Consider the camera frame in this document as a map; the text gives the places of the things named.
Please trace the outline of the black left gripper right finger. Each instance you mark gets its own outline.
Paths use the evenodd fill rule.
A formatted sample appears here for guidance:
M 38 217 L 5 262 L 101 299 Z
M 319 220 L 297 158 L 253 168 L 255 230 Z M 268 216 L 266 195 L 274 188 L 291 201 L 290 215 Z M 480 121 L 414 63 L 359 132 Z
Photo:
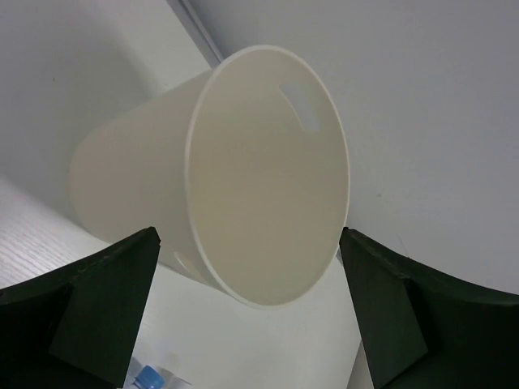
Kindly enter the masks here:
M 376 388 L 516 388 L 518 297 L 460 280 L 354 229 L 341 255 Z

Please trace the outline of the blue label water bottle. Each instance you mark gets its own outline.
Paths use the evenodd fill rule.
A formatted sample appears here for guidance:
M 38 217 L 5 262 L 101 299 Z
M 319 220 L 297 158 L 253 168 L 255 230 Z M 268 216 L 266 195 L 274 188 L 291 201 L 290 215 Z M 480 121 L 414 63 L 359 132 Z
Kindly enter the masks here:
M 136 357 L 132 357 L 122 387 L 139 389 L 187 389 L 192 388 L 192 385 L 166 368 L 143 365 Z

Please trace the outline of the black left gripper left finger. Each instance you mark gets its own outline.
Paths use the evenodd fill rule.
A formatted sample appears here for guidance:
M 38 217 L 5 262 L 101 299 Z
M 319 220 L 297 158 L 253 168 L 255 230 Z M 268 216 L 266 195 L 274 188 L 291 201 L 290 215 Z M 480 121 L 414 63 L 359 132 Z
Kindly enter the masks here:
M 149 227 L 2 289 L 1 386 L 122 387 L 160 248 Z

